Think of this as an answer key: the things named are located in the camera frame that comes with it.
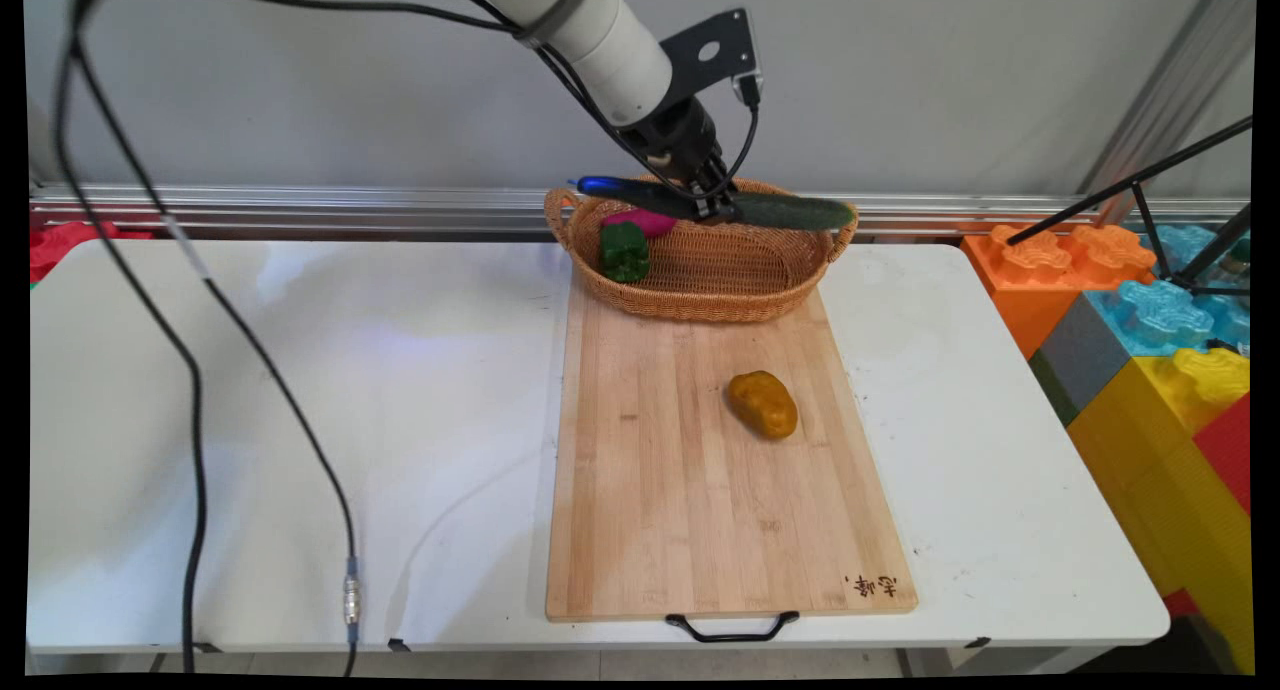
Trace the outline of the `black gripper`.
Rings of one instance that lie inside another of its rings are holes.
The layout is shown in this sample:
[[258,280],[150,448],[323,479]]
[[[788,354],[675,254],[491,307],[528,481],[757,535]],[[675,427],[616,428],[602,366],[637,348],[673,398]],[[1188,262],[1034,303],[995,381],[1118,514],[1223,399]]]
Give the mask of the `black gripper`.
[[740,221],[733,193],[733,166],[723,161],[716,124],[699,99],[689,97],[637,122],[631,148],[645,157],[655,175],[695,195],[695,221]]

